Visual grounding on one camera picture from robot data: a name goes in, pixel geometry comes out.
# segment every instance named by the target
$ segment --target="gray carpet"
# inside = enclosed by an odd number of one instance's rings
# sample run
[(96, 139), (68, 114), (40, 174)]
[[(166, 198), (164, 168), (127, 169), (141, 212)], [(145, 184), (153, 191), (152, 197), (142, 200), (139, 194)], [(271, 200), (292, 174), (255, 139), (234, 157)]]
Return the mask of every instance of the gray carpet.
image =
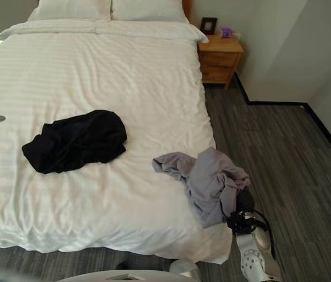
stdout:
[[(331, 145), (302, 107), (248, 106), (235, 83), (209, 86), (207, 108), (217, 148), (251, 175), (256, 207), (271, 222), (285, 281), (331, 281)], [(165, 270), (156, 256), (86, 249), (40, 254), (0, 249), (0, 267), (56, 281), (121, 262), (133, 269)], [(246, 281), (233, 245), (219, 266), (198, 263), (204, 281)]]

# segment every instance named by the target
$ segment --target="black cable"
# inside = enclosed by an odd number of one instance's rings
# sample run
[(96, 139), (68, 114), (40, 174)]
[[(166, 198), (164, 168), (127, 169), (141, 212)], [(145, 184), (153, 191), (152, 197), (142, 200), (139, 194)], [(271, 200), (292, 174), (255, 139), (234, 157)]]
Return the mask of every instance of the black cable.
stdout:
[(270, 234), (271, 254), (272, 254), (273, 259), (276, 259), (275, 243), (274, 243), (274, 240), (273, 240), (273, 234), (272, 234), (270, 223), (269, 223), (269, 221), (267, 220), (267, 218), (265, 217), (265, 215), (263, 213), (255, 210), (255, 209), (253, 209), (253, 212), (259, 214), (264, 219), (264, 221), (265, 221), (265, 223), (267, 225), (267, 228), (268, 228), (268, 231), (269, 231), (269, 234)]

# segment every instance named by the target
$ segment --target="striped bedding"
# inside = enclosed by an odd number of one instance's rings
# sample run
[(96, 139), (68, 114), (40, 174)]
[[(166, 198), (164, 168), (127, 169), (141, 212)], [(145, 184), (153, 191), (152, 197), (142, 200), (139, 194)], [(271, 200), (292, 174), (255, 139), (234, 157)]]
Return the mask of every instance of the striped bedding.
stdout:
[[(152, 158), (214, 145), (195, 42), (186, 23), (33, 21), (1, 35), (0, 247), (105, 246), (222, 263), (232, 234), (203, 229), (180, 182)], [(44, 123), (106, 109), (126, 126), (109, 164), (36, 173), (21, 147)]]

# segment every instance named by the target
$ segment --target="gray clothing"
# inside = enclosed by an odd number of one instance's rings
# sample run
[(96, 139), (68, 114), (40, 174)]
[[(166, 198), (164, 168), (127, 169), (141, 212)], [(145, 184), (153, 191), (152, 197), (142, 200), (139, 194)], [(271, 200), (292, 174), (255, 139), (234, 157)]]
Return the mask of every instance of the gray clothing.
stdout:
[(153, 160), (156, 172), (165, 172), (185, 184), (187, 196), (204, 228), (226, 222), (236, 210), (236, 196), (250, 184), (249, 175), (225, 154), (210, 147), (195, 159), (175, 152)]

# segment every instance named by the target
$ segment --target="nightstand drawer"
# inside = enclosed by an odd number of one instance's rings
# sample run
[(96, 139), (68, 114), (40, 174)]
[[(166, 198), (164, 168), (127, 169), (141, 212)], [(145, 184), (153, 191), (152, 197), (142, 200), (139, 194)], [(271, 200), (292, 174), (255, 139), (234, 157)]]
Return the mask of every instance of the nightstand drawer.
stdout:
[(231, 73), (231, 68), (224, 66), (202, 66), (202, 80), (224, 81)]
[(233, 66), (236, 56), (236, 53), (204, 52), (201, 64), (206, 66)]

